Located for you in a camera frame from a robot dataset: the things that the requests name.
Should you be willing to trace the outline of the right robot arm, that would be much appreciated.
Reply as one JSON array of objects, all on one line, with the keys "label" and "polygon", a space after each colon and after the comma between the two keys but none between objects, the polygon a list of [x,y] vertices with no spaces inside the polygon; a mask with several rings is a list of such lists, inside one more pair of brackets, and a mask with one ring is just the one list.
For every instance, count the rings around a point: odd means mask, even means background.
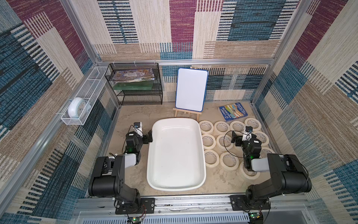
[{"label": "right robot arm", "polygon": [[296,155],[267,154],[261,157],[262,142],[252,132],[237,135],[232,131],[232,140],[243,151],[243,167],[256,174],[269,172],[270,179],[250,185],[245,195],[230,197],[234,211],[270,209],[269,199],[282,194],[308,193],[312,183],[306,167]]}]

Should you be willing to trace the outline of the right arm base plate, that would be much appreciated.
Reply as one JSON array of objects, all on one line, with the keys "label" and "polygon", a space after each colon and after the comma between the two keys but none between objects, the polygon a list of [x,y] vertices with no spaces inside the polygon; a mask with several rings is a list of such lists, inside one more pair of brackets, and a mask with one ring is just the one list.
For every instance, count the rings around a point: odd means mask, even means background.
[{"label": "right arm base plate", "polygon": [[246,195],[229,196],[233,211],[249,212],[253,210],[269,210],[271,208],[269,199],[248,199]]}]

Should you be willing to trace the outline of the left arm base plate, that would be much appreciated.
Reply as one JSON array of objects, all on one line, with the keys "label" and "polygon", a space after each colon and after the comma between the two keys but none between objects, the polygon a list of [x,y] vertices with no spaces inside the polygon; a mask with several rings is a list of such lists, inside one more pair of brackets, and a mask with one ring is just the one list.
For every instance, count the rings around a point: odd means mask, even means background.
[{"label": "left arm base plate", "polygon": [[130,215],[130,214],[153,214],[155,209],[155,198],[141,198],[138,203],[125,203],[116,201],[114,203],[116,215]]}]

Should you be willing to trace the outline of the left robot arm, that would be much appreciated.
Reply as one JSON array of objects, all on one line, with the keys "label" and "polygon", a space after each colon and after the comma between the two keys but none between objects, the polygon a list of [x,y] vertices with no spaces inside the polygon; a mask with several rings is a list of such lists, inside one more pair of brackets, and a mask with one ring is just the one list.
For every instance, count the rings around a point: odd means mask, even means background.
[{"label": "left robot arm", "polygon": [[121,155],[98,157],[90,178],[91,197],[113,198],[115,214],[153,214],[155,199],[142,199],[138,189],[125,184],[125,169],[136,166],[141,159],[141,148],[153,141],[152,132],[126,134],[125,152]]}]

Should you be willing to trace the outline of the masking tape roll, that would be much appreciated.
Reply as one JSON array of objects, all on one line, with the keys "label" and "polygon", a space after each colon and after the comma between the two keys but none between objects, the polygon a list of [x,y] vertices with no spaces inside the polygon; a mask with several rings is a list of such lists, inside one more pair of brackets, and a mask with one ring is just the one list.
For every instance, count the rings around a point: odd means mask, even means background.
[{"label": "masking tape roll", "polygon": [[232,121],[230,123],[230,130],[231,131],[236,131],[236,132],[243,133],[243,132],[245,132],[245,128],[246,128],[245,124],[240,122],[240,121]]},{"label": "masking tape roll", "polygon": [[230,125],[224,121],[217,121],[214,124],[214,136],[225,135],[230,131]]},{"label": "masking tape roll", "polygon": [[201,134],[213,134],[214,125],[208,120],[203,120],[199,122]]},{"label": "masking tape roll", "polygon": [[246,126],[252,127],[253,132],[260,131],[262,128],[262,124],[260,123],[260,121],[255,118],[247,118],[244,123]]}]

